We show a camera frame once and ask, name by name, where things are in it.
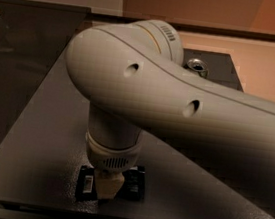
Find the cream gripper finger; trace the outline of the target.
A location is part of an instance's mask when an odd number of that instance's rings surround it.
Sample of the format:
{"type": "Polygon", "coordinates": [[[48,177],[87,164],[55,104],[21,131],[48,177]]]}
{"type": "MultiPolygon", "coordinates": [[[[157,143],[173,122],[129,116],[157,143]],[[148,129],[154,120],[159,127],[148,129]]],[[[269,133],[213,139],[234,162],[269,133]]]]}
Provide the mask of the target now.
{"type": "Polygon", "coordinates": [[[111,173],[94,170],[95,188],[98,199],[113,199],[124,184],[122,173],[111,173]]]}

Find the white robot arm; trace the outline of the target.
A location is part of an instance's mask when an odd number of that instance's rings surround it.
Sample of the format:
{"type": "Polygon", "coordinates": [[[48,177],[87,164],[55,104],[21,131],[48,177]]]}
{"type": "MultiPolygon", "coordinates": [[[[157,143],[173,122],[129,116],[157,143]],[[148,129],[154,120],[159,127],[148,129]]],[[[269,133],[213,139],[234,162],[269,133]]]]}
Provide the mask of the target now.
{"type": "Polygon", "coordinates": [[[275,103],[186,70],[181,44],[159,20],[71,39],[66,69],[91,103],[90,163],[103,173],[129,169],[147,131],[275,218],[275,103]]]}

